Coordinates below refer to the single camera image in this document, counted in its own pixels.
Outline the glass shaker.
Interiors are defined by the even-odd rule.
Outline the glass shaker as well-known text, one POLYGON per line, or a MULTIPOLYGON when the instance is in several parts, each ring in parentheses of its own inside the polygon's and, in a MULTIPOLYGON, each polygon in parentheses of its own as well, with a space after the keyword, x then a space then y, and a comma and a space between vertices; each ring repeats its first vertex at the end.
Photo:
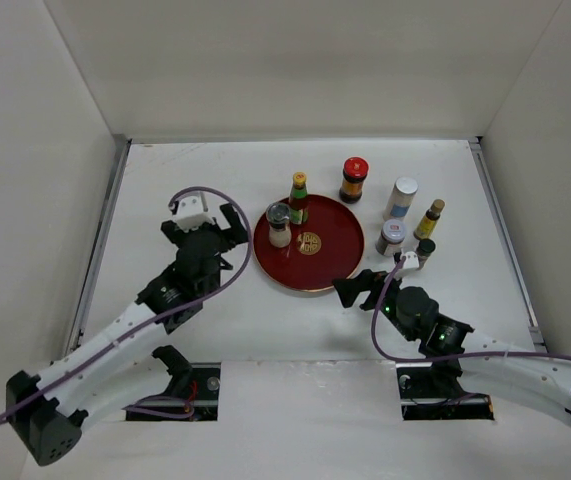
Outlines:
POLYGON ((284 248, 291 242, 290 208, 282 202, 268 206, 265 216, 269 225, 268 239, 272 246, 284 248))

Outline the green label sauce bottle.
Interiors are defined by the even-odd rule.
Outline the green label sauce bottle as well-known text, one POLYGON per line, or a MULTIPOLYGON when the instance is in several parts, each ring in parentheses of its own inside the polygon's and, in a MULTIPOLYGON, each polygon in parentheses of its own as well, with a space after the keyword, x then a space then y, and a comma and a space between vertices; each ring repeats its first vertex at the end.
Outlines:
POLYGON ((290 221, 295 225, 303 225, 308 219, 307 176, 304 172, 296 172, 292 177, 289 194, 290 221))

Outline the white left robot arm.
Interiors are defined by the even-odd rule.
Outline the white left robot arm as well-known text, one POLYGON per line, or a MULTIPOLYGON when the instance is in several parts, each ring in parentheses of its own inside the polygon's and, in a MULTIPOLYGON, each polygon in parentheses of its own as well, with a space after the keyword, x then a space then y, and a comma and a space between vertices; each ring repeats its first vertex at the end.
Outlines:
POLYGON ((64 358, 35 374, 24 370, 5 386, 8 424, 40 467, 67 455, 97 421, 118 411, 144 413, 146 400, 179 399, 182 417, 194 408, 184 396, 192 364, 169 343, 170 336, 229 287, 221 273, 232 269, 225 253, 249 245, 250 225, 235 202, 221 205, 227 227, 198 206, 181 214, 188 199, 170 204, 172 219, 161 230, 176 256, 107 327, 64 358), (198 225, 186 227, 189 219, 198 225))

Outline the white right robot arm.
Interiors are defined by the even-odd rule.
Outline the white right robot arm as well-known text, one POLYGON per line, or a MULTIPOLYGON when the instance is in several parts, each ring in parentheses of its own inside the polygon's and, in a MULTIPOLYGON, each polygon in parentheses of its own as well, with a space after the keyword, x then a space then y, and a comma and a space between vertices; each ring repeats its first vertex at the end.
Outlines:
POLYGON ((333 285, 345 308, 366 293, 361 309, 384 316, 416 343, 416 360, 432 367, 428 380, 436 393, 461 388, 503 398, 571 428, 571 355, 527 351, 485 335, 442 314, 423 288, 402 286, 395 272, 363 270, 333 285))

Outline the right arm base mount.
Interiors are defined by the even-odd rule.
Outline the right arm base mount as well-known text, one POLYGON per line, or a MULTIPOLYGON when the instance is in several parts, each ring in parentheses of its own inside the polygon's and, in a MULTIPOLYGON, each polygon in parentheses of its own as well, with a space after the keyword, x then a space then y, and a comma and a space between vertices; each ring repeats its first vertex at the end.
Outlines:
POLYGON ((401 364, 397 381, 405 421, 495 419, 489 395, 463 390, 456 379, 428 364, 401 364))

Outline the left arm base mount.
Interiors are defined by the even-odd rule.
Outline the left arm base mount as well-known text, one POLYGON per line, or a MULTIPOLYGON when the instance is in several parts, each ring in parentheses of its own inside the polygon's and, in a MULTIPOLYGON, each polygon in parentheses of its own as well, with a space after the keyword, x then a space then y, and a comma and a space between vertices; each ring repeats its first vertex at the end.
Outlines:
POLYGON ((169 380, 161 393, 149 394, 125 409, 128 422, 209 422, 218 420, 220 363, 191 363, 173 346, 156 348, 169 380))

